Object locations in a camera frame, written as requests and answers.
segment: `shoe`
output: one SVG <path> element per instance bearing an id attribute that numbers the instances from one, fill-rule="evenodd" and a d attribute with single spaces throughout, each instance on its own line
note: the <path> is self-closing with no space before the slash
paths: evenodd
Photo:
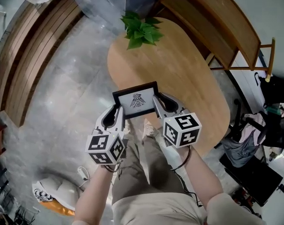
<path id="1" fill-rule="evenodd" d="M 144 132 L 143 132 L 143 137 L 145 136 L 154 136 L 155 135 L 155 128 L 152 126 L 152 124 L 145 119 L 144 120 Z"/>
<path id="2" fill-rule="evenodd" d="M 128 120 L 125 120 L 125 127 L 124 127 L 124 135 L 129 134 L 130 133 L 130 123 Z"/>

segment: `black picture frame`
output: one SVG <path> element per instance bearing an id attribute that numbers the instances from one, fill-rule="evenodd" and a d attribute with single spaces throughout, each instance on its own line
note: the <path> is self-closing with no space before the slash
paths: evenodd
<path id="1" fill-rule="evenodd" d="M 157 87 L 156 81 L 145 83 L 145 84 L 135 86 L 135 87 L 131 87 L 131 88 L 127 88 L 127 89 L 120 90 L 120 91 L 117 91 L 117 92 L 113 92 L 113 97 L 114 97 L 114 100 L 115 100 L 116 107 L 118 108 L 121 105 L 119 97 L 124 96 L 126 94 L 138 92 L 138 91 L 141 91 L 141 90 L 146 90 L 146 89 L 149 89 L 149 88 L 152 88 L 154 90 L 154 94 L 157 97 L 160 96 L 159 89 Z M 142 111 L 142 112 L 137 112 L 137 113 L 125 115 L 124 117 L 125 117 L 125 119 L 130 119 L 130 118 L 135 118 L 135 117 L 142 116 L 142 115 L 145 115 L 145 114 L 148 114 L 148 113 L 153 113 L 153 112 L 155 112 L 154 107 L 152 109 L 148 109 L 148 110 L 145 110 L 145 111 Z"/>

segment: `framed picture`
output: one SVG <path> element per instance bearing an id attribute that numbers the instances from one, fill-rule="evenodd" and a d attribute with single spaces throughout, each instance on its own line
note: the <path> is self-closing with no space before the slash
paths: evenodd
<path id="1" fill-rule="evenodd" d="M 124 108 L 125 119 L 155 112 L 153 95 L 159 96 L 157 82 L 113 92 L 115 104 Z"/>

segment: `beige shirt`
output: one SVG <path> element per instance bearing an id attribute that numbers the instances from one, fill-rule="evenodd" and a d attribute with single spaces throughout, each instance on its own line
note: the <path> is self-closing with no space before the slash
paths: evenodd
<path id="1" fill-rule="evenodd" d="M 113 205 L 115 225 L 202 225 L 200 210 L 193 198 L 179 193 L 131 196 Z M 207 205 L 209 225 L 264 225 L 257 216 L 237 205 L 223 193 Z M 76 221 L 72 225 L 89 225 Z"/>

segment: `green plant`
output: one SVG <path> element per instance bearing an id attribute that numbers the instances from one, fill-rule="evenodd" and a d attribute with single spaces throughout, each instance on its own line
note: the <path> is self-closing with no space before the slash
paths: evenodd
<path id="1" fill-rule="evenodd" d="M 126 28 L 125 38 L 129 39 L 127 50 L 141 47 L 143 43 L 156 45 L 155 42 L 163 37 L 155 26 L 161 22 L 153 17 L 148 17 L 145 22 L 142 22 L 137 13 L 126 12 L 121 20 Z"/>

